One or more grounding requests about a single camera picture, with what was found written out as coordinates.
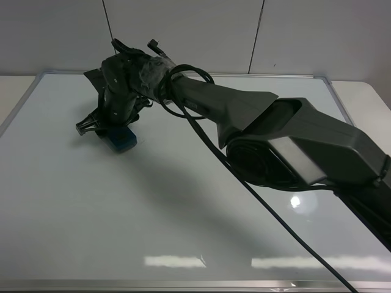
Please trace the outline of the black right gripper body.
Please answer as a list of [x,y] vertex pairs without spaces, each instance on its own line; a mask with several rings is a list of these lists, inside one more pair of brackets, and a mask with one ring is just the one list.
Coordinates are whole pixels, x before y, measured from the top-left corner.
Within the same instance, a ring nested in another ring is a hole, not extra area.
[[96,114],[100,129],[126,127],[139,119],[140,106],[133,107],[98,107],[90,114]]

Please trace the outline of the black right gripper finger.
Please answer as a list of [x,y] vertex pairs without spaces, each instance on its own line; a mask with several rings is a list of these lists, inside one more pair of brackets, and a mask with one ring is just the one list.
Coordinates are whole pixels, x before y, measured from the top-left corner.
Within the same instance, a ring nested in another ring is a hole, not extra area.
[[87,132],[100,130],[100,122],[96,114],[89,114],[85,119],[76,124],[76,130],[80,136]]
[[109,140],[110,139],[110,129],[98,129],[95,131],[95,134],[101,139],[101,140]]

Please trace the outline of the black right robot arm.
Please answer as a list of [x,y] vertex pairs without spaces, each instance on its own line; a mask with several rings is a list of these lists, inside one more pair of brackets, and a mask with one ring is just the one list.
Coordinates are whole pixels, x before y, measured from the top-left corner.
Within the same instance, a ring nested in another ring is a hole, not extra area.
[[132,49],[85,72],[98,106],[80,134],[124,136],[139,112],[175,103],[181,117],[216,124],[223,159],[245,182],[273,189],[333,191],[375,235],[390,240],[390,156],[359,128],[316,110],[305,98],[280,98],[216,85],[205,71],[185,75],[164,53]]

